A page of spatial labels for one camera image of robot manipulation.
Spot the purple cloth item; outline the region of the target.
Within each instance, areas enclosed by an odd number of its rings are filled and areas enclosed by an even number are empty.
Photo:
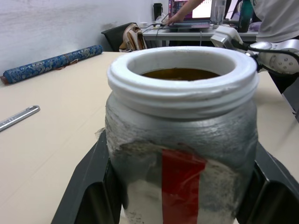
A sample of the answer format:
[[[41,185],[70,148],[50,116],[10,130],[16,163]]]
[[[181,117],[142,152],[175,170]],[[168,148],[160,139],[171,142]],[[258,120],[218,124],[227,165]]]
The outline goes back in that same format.
[[[261,27],[262,22],[253,22],[249,25],[249,31],[258,32]]]

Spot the open laptop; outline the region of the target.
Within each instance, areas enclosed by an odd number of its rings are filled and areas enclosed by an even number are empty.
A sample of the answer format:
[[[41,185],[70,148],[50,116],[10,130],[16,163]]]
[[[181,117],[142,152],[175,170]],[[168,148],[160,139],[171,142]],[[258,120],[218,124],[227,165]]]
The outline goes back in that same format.
[[[169,19],[172,18],[179,9],[188,0],[169,0]],[[194,10],[189,12],[182,22],[175,22],[169,26],[165,26],[168,29],[208,29],[210,28],[210,19],[212,11],[213,0],[204,0]]]

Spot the black tumbler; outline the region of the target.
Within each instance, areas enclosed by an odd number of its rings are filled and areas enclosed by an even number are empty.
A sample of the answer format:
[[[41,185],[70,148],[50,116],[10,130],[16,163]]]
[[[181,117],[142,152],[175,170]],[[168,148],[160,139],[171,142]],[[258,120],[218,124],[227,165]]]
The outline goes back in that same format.
[[[154,10],[154,20],[156,20],[159,16],[162,15],[162,12],[163,12],[162,3],[154,3],[153,10]]]

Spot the person's bare hand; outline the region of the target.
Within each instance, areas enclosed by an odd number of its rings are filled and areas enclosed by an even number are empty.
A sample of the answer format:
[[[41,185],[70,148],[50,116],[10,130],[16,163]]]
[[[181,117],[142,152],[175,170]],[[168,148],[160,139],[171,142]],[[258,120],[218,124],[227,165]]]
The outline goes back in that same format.
[[[178,22],[182,22],[184,20],[185,17],[185,13],[182,12],[177,12],[174,16],[172,16],[168,21],[167,21],[167,25],[171,25],[173,23],[178,23]]]

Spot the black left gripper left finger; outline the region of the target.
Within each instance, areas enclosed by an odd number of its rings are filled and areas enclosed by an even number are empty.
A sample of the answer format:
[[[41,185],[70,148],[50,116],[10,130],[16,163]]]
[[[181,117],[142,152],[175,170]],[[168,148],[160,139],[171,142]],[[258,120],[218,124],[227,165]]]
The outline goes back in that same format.
[[[121,185],[103,130],[76,166],[51,224],[119,224],[120,215]]]

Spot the silver metal wrench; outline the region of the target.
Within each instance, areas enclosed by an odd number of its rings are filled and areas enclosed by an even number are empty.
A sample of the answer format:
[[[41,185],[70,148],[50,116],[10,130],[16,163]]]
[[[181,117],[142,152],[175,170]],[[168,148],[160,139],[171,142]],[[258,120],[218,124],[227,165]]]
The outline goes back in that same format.
[[[4,131],[5,129],[8,129],[9,127],[17,124],[18,122],[21,122],[22,120],[32,116],[33,114],[39,111],[40,111],[40,106],[33,105],[7,118],[6,120],[0,121],[0,132]]]

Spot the white jar with red tape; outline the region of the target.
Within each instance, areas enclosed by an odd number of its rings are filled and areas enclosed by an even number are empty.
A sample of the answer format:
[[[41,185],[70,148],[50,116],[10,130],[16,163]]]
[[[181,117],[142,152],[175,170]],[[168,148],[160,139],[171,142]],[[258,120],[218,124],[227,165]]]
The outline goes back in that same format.
[[[251,57],[215,47],[126,53],[107,71],[106,136],[129,224],[233,224],[258,143]]]

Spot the clear glass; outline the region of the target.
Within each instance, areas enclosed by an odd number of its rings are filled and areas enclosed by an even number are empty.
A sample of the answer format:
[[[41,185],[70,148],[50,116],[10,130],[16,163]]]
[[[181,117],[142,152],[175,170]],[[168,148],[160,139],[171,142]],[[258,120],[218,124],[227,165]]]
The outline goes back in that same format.
[[[227,0],[212,0],[211,23],[222,25],[225,15]]]

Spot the dark green bottle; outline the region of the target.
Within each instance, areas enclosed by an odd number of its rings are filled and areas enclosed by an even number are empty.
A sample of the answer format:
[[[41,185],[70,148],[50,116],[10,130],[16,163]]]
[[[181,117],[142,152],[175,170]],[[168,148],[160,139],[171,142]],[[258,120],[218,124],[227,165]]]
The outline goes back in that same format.
[[[250,0],[242,0],[239,24],[237,31],[239,33],[246,33],[249,29],[250,21],[253,14],[253,7]]]

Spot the tan bag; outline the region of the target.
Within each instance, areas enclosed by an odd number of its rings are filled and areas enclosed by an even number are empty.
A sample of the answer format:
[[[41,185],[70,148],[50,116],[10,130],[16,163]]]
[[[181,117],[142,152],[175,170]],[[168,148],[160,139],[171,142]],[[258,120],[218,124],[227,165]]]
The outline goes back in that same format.
[[[120,52],[133,52],[147,49],[142,30],[137,24],[130,24],[124,31],[122,36],[123,42],[119,47]]]

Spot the person in white shirt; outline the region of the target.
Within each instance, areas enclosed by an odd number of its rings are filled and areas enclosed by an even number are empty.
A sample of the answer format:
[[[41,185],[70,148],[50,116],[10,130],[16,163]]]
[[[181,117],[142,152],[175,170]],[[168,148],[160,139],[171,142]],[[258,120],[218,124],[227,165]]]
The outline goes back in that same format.
[[[250,0],[261,25],[257,42],[299,38],[299,0]]]

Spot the blue patterned rolled scroll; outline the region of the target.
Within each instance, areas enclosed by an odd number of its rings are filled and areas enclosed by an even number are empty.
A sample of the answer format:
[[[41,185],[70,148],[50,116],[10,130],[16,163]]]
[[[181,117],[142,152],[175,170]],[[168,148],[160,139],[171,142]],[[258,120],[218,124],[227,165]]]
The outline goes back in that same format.
[[[102,52],[103,48],[101,45],[90,46],[84,49],[6,70],[4,71],[3,75],[0,76],[0,80],[3,84],[15,84],[52,70],[62,69],[79,61],[100,55]]]

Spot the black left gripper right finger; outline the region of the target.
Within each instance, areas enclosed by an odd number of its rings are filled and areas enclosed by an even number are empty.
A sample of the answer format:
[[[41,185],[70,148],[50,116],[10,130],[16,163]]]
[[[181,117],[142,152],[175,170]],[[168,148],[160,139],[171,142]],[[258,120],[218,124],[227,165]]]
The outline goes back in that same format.
[[[260,143],[236,220],[239,224],[299,224],[299,183]]]

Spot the white desk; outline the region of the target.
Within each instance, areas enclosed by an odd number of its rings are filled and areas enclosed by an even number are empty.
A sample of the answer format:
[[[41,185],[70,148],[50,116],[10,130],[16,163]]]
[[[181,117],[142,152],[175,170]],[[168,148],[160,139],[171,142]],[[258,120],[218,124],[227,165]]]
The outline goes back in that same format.
[[[210,38],[215,34],[215,29],[167,29],[167,28],[142,28],[142,34],[151,48],[166,46],[212,46]]]

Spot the black office chair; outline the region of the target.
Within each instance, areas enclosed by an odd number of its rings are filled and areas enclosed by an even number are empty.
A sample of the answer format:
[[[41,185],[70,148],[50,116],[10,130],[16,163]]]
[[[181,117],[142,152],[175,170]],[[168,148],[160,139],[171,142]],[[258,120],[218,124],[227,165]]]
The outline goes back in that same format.
[[[126,30],[126,28],[128,26],[130,26],[131,24],[133,24],[133,22],[126,23],[124,25],[117,26],[117,27],[114,27],[114,28],[111,28],[111,29],[101,32],[105,36],[105,38],[106,38],[109,46],[113,50],[113,52],[119,51],[119,47],[123,42],[123,33]]]

